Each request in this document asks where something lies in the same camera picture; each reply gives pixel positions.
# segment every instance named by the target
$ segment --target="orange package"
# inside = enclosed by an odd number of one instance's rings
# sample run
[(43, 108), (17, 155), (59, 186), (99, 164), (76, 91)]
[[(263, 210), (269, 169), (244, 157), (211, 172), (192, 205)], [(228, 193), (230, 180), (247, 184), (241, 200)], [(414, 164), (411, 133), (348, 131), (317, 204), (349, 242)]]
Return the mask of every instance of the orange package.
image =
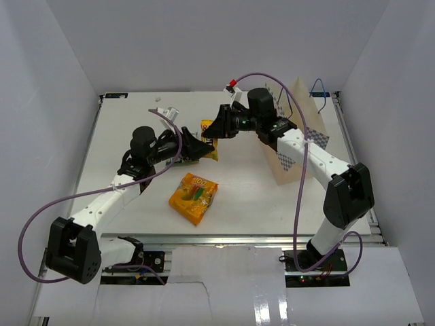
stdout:
[(198, 225), (213, 202), (217, 190), (217, 183), (188, 173), (169, 199), (169, 206), (194, 225)]

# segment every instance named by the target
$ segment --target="yellow snack bag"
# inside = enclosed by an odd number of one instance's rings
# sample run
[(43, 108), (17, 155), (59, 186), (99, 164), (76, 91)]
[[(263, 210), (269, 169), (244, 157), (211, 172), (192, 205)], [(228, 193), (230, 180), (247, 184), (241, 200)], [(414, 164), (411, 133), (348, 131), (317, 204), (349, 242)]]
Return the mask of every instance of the yellow snack bag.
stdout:
[[(206, 130), (208, 127), (210, 127), (210, 125), (213, 123), (213, 120), (201, 120), (201, 132), (204, 132), (204, 130)], [(201, 137), (201, 140), (209, 145), (212, 145), (215, 147), (215, 150), (212, 151), (211, 153), (208, 153), (206, 156), (204, 156), (205, 158), (212, 158), (215, 161), (219, 160), (219, 156), (218, 156), (218, 139), (217, 138), (204, 138)]]
[(188, 173), (169, 199), (169, 206), (194, 225), (198, 225), (213, 202), (217, 190), (217, 183)]

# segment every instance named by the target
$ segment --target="white wall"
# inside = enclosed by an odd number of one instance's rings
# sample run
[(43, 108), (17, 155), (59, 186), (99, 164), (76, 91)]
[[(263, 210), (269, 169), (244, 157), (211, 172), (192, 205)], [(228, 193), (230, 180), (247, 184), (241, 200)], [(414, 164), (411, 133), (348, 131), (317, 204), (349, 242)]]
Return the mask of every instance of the white wall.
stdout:
[[(30, 215), (70, 194), (98, 98), (44, 0), (0, 0), (0, 316), (24, 325), (36, 283), (24, 275), (17, 240)], [(35, 221), (24, 240), (37, 273), (51, 221)]]
[(381, 229), (399, 246), (427, 325), (435, 325), (434, 59), (435, 2), (391, 0), (343, 88)]
[[(48, 0), (107, 91), (221, 90), (252, 71), (340, 90), (389, 0)], [(244, 87), (258, 86), (256, 80)]]

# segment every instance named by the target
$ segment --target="small white object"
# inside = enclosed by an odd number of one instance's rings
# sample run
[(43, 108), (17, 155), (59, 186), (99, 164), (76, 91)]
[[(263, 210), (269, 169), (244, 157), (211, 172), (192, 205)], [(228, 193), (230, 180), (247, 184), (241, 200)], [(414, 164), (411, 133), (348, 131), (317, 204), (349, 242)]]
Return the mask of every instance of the small white object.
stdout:
[(308, 143), (308, 144), (314, 144), (314, 140), (313, 139), (307, 139), (307, 140), (305, 140), (304, 138), (302, 138), (302, 144), (305, 145), (306, 143)]
[(243, 92), (240, 90), (240, 88), (234, 86), (232, 88), (234, 90), (234, 92), (231, 93), (226, 89), (227, 86), (225, 86), (224, 92), (231, 98), (231, 105), (232, 105), (232, 102), (234, 102), (234, 101), (240, 103), (240, 101), (242, 99), (242, 95), (243, 95)]
[[(179, 113), (179, 111), (174, 107), (168, 107), (167, 109), (163, 109), (161, 107), (158, 107), (157, 112), (159, 112), (160, 114), (163, 114), (165, 117), (167, 117), (172, 122), (175, 121), (175, 119), (177, 118), (178, 113)], [(162, 122), (163, 126), (166, 129), (172, 130), (172, 127), (165, 120), (160, 119), (160, 121)]]

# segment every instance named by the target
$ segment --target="white connector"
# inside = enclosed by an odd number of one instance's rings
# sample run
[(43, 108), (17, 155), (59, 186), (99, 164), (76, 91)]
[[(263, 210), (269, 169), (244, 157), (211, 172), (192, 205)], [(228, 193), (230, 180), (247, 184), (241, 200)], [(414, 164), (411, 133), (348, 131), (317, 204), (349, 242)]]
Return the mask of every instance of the white connector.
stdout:
[(234, 101), (240, 103), (243, 92), (240, 88), (237, 87), (237, 83), (235, 80), (232, 80), (229, 84), (225, 86), (224, 92), (227, 93), (227, 95), (231, 98), (231, 105)]
[[(168, 107), (167, 109), (163, 109), (161, 107), (158, 107), (157, 112), (163, 114), (165, 117), (167, 117), (172, 122), (175, 121), (175, 119), (177, 118), (178, 113), (179, 113), (179, 111), (174, 107)], [(164, 121), (163, 119), (160, 119), (160, 121), (162, 122), (163, 126), (166, 129), (172, 130), (172, 127), (166, 121)]]

